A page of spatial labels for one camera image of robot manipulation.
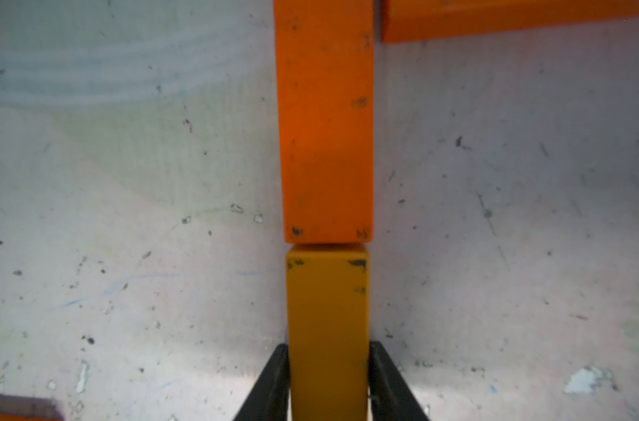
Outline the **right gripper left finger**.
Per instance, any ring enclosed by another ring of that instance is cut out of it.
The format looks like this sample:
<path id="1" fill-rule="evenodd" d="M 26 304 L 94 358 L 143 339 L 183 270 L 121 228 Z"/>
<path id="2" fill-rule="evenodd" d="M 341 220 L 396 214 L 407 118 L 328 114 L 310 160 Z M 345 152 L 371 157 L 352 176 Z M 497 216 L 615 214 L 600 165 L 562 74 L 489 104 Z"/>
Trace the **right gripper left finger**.
<path id="1" fill-rule="evenodd" d="M 279 344 L 233 420 L 287 421 L 289 397 L 289 347 Z"/>

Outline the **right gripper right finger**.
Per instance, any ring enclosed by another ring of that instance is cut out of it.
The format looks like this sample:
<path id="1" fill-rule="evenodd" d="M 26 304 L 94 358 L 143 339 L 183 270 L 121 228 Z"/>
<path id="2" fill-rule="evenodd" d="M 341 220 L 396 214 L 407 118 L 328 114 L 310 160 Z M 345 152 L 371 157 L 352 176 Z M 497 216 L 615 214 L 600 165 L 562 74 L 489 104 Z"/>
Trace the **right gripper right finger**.
<path id="1" fill-rule="evenodd" d="M 427 421 L 428 416 L 381 342 L 369 345 L 370 408 L 375 421 Z"/>

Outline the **amber orange block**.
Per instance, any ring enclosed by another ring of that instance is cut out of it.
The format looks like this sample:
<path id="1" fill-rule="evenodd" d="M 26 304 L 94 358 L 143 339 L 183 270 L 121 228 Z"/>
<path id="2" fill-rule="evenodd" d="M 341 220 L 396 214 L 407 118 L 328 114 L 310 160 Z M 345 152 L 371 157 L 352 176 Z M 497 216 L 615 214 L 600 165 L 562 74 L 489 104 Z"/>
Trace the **amber orange block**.
<path id="1" fill-rule="evenodd" d="M 367 248 L 296 245 L 285 263 L 293 419 L 367 419 Z"/>

